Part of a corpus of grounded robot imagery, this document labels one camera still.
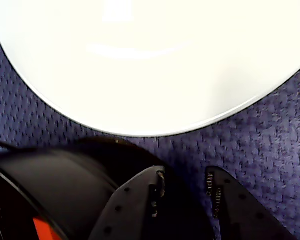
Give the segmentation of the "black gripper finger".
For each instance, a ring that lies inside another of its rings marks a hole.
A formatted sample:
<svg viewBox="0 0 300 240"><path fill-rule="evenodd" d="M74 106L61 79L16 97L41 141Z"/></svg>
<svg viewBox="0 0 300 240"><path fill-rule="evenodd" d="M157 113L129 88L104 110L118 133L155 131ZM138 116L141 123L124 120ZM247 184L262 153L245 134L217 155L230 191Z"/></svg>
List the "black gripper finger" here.
<svg viewBox="0 0 300 240"><path fill-rule="evenodd" d="M120 186L99 216L91 240L163 240L165 168L151 166Z"/></svg>
<svg viewBox="0 0 300 240"><path fill-rule="evenodd" d="M222 240L295 240L237 179L218 166L205 169L205 189Z"/></svg>

